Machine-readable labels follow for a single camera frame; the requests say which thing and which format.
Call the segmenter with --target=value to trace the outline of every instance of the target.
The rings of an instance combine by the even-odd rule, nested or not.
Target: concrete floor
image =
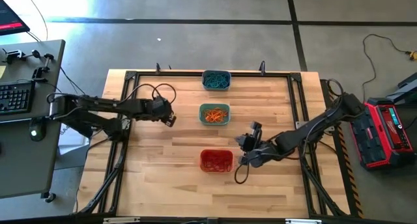
[[[42,20],[28,0],[5,0],[45,39]],[[173,18],[290,20],[287,0],[34,0],[45,16],[92,18]],[[299,20],[417,21],[416,0],[295,0]],[[262,60],[267,70],[300,70],[290,25],[146,25],[48,23],[48,39],[65,39],[63,68],[90,95],[101,95],[110,68],[255,70]],[[417,27],[300,26],[309,71],[338,79],[345,91],[362,98],[360,85],[372,77],[363,54],[369,33],[389,36],[400,49],[417,49]],[[0,44],[31,42],[28,35],[0,37]],[[367,96],[384,96],[416,71],[387,41],[370,38],[367,50],[377,79]],[[61,76],[58,87],[72,92]],[[402,173],[363,170],[345,137],[366,217],[415,223],[416,168]],[[0,200],[0,219],[69,214],[82,168],[57,170],[52,191],[59,198],[45,204],[39,195]]]

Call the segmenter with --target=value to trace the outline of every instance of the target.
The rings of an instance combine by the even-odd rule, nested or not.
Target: wooden table
[[[109,71],[103,98],[120,98],[125,72]],[[313,118],[325,110],[319,75],[316,72],[301,75],[309,117]],[[263,125],[263,139],[294,129],[286,79],[233,77],[227,92],[205,91],[200,77],[141,76],[139,84],[142,83],[169,83],[176,88],[173,110],[177,121],[172,128],[161,122],[133,123],[118,216],[308,216],[299,161],[271,161],[260,168],[251,168],[249,179],[243,185],[234,182],[233,173],[208,174],[199,168],[199,154],[206,148],[231,150],[237,159],[242,152],[233,138],[251,132],[250,123],[254,120]],[[138,98],[150,98],[151,90],[140,88]],[[172,99],[173,91],[169,87],[158,90],[163,97]],[[231,122],[227,126],[202,125],[198,119],[202,103],[229,104]],[[104,138],[104,134],[97,135],[92,144]],[[334,146],[329,136],[323,141]],[[89,152],[78,192],[80,208],[103,183],[109,148],[110,142]],[[349,213],[337,156],[322,145],[318,145],[316,153],[323,186],[339,207]],[[245,169],[239,171],[239,179],[243,179],[245,172]],[[319,210],[314,189],[312,193],[315,208]]]

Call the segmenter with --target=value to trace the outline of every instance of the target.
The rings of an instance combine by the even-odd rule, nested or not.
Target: red device
[[[364,114],[351,123],[361,165],[378,169],[413,164],[415,154],[394,103],[370,98],[364,105]]]

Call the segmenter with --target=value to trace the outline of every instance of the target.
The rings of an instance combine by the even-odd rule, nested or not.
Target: keyboard
[[[0,116],[31,111],[34,81],[0,83]]]

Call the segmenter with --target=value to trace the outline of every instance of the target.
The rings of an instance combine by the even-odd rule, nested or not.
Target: desk
[[[125,73],[126,70],[109,71],[103,98],[120,98]],[[308,113],[312,118],[325,110],[319,75],[302,72],[301,76]],[[207,174],[199,168],[199,153],[206,148],[232,150],[237,159],[242,152],[233,138],[250,132],[253,120],[263,124],[263,139],[294,129],[286,80],[232,77],[227,92],[204,91],[201,77],[141,76],[139,84],[143,83],[169,83],[176,88],[173,110],[177,121],[172,128],[161,122],[133,123],[118,216],[308,216],[299,161],[271,161],[260,168],[251,168],[249,179],[243,185],[234,182],[233,173]],[[138,97],[150,98],[151,90],[140,88]],[[169,88],[161,87],[160,92],[168,100],[173,97]],[[198,119],[202,103],[229,104],[231,122],[227,126],[202,125]],[[92,143],[104,138],[104,134],[97,135]],[[334,145],[330,137],[323,141]],[[103,182],[110,144],[105,143],[89,152],[78,193],[81,208]],[[319,145],[317,157],[323,186],[339,207],[349,213],[337,156]],[[240,179],[244,173],[244,169],[239,171]],[[315,191],[313,194],[318,210]]]
[[[48,79],[49,83],[56,86],[64,46],[64,40],[53,40],[2,45],[0,48],[4,48],[6,51],[20,49],[26,54],[30,54],[33,49],[37,49],[41,55],[45,53],[52,54],[55,60],[50,63],[51,70],[44,77]],[[0,59],[4,60],[4,53],[0,55]],[[31,79],[35,68],[43,64],[34,57],[28,58],[26,62],[16,61],[7,66],[0,82]],[[49,114],[49,104],[46,102],[46,95],[51,92],[55,92],[55,87],[37,83],[33,112],[24,113],[22,117],[25,118],[31,113],[35,113],[36,116],[47,116]],[[49,121],[46,126],[45,138],[39,142],[34,142],[29,137],[29,121],[0,123],[0,198],[49,191],[60,127],[60,123]]]

